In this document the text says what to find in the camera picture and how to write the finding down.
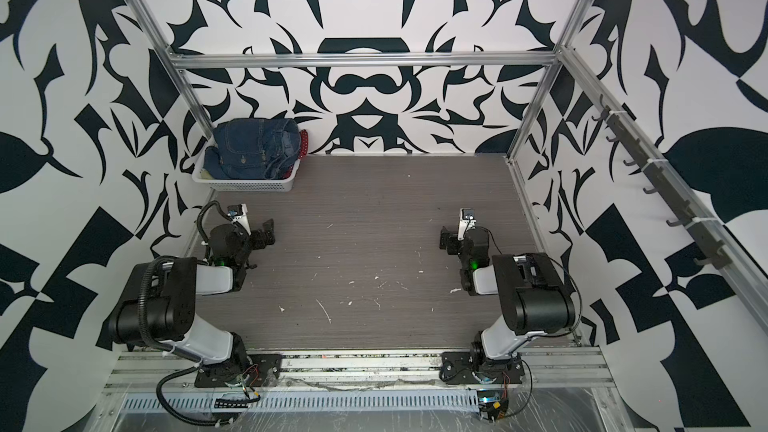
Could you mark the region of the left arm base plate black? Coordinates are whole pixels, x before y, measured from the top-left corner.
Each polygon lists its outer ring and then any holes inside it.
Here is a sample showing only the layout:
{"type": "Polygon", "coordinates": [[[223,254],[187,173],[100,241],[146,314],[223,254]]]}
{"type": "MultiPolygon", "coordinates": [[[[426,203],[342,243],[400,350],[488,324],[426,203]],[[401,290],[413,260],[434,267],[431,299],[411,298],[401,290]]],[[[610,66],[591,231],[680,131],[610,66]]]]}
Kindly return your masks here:
{"type": "Polygon", "coordinates": [[[280,377],[283,355],[273,353],[249,354],[244,361],[232,358],[213,365],[204,365],[194,381],[196,388],[216,388],[242,384],[246,388],[272,386],[280,377]]]}

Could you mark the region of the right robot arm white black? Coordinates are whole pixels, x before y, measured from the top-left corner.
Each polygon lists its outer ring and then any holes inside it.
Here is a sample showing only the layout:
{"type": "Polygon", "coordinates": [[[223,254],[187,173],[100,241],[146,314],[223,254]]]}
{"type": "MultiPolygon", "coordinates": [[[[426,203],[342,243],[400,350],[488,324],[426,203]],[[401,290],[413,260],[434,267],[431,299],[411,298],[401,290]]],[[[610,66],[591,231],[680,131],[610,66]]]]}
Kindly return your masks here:
{"type": "Polygon", "coordinates": [[[501,315],[480,331],[470,354],[475,369],[516,358],[538,338],[568,332],[577,311],[549,256],[493,255],[491,232],[474,227],[460,233],[442,228],[439,248],[460,262],[461,289],[471,296],[496,296],[501,315]]]}

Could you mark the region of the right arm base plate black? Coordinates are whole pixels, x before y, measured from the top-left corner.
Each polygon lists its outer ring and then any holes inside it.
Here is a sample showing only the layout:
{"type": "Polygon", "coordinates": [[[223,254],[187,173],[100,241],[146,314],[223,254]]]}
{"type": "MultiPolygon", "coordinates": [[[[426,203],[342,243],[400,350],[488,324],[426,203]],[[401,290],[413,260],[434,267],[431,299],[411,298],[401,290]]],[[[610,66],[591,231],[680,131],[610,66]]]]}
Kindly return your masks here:
{"type": "Polygon", "coordinates": [[[439,380],[448,385],[521,384],[526,376],[520,358],[490,360],[481,353],[443,352],[439,380]]]}

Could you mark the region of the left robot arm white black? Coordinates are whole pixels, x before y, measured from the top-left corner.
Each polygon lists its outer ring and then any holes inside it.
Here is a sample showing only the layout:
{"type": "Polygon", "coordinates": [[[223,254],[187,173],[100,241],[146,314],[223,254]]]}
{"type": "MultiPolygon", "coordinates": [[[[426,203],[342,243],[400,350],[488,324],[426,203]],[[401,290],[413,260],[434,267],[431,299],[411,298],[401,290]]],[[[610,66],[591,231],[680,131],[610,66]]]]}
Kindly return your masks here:
{"type": "Polygon", "coordinates": [[[224,208],[213,200],[195,227],[203,256],[162,255],[134,266],[107,320],[109,336],[115,344],[153,348],[203,368],[244,370],[250,359],[242,338],[202,318],[197,300],[240,291],[256,267],[252,253],[276,243],[275,222],[253,228],[246,204],[224,208]]]}

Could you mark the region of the blue denim skirt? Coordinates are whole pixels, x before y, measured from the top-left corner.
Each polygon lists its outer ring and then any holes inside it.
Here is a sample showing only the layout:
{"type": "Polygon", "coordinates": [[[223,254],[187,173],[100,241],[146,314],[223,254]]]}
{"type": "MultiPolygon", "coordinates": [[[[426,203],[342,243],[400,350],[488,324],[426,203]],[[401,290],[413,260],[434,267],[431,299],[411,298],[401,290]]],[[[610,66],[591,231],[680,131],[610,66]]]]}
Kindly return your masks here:
{"type": "Polygon", "coordinates": [[[298,159],[301,129],[293,119],[238,118],[219,124],[204,168],[219,180],[285,179],[298,159]]]}

